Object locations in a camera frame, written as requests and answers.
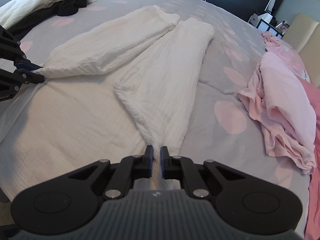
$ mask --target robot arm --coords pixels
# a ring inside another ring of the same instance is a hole
[[[11,206],[16,225],[3,235],[12,240],[300,239],[294,230],[302,205],[295,194],[213,160],[194,164],[162,147],[162,176],[179,180],[181,189],[133,189],[136,179],[151,177],[152,155],[148,146],[144,155],[116,164],[100,160],[22,191]]]
[[[12,99],[22,84],[42,83],[44,77],[32,71],[41,68],[27,59],[20,49],[20,41],[0,26],[0,58],[13,61],[13,73],[0,69],[0,101]]]

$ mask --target headboard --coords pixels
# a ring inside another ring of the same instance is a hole
[[[299,13],[285,33],[283,40],[300,55],[311,83],[320,88],[320,24]]]

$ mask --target photo frame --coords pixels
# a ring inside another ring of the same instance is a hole
[[[276,29],[283,35],[289,29],[290,25],[285,22],[281,22],[276,26]]]

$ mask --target pink cloth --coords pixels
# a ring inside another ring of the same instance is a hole
[[[304,79],[299,77],[298,79],[306,91],[317,118],[316,139],[314,142],[317,168],[311,175],[309,185],[309,210],[305,233],[305,240],[317,240],[320,238],[320,90]]]
[[[266,50],[276,54],[293,74],[301,77],[306,68],[298,52],[291,45],[269,32],[262,33],[262,36],[267,45]]]
[[[312,174],[316,114],[303,86],[282,60],[266,52],[238,97],[249,116],[260,122],[267,154],[287,156],[304,174]]]

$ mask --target bedspread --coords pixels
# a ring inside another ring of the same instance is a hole
[[[249,117],[237,96],[247,87],[257,62],[265,53],[263,37],[253,26],[201,0],[96,0],[87,8],[81,8],[76,15],[56,16],[41,23],[21,41],[21,48],[33,63],[42,64],[54,48],[76,35],[148,5],[157,5],[166,13],[178,14],[183,21],[193,17],[215,29],[201,65],[195,104],[179,155],[189,157],[195,163],[214,159],[290,189],[303,204],[304,214],[296,229],[303,236],[310,176],[303,175],[289,158],[271,158],[266,154],[261,127]],[[0,66],[13,70],[12,63],[4,60],[0,60]],[[90,150],[77,143],[69,147],[70,140],[77,141],[72,137],[75,129],[81,129],[85,134],[87,129],[94,129],[99,116],[105,114],[101,108],[108,107],[108,101],[94,102],[91,95],[102,94],[97,84],[104,85],[112,75],[111,72],[108,76],[50,80],[35,94],[0,145],[0,187],[10,199],[20,190],[41,182],[44,175],[56,174],[57,168],[60,173],[65,173],[94,162],[98,157],[109,158],[113,163],[121,160],[121,155],[113,153],[117,153],[123,142],[119,139],[110,143],[104,137],[104,131],[96,131],[95,137],[86,139],[88,146],[92,147]],[[85,93],[77,93],[80,87],[85,88]],[[115,100],[113,93],[103,95],[108,100]],[[85,106],[77,104],[79,98],[86,99]],[[0,105],[0,114],[9,103]],[[91,127],[81,126],[82,120],[68,112],[75,104],[83,118],[90,118]],[[130,116],[120,102],[119,106],[121,115]],[[68,128],[67,136],[56,129],[54,137],[47,137],[49,116],[59,117],[56,118],[58,127],[69,119],[76,125]],[[127,132],[135,134],[136,131],[134,119],[131,119]],[[33,137],[38,138],[37,144],[22,150],[24,143]],[[95,157],[90,155],[92,151],[96,153]],[[141,153],[143,149],[136,147],[136,151]],[[47,161],[38,162],[37,156],[44,154]],[[56,156],[61,156],[63,162],[58,162]]]

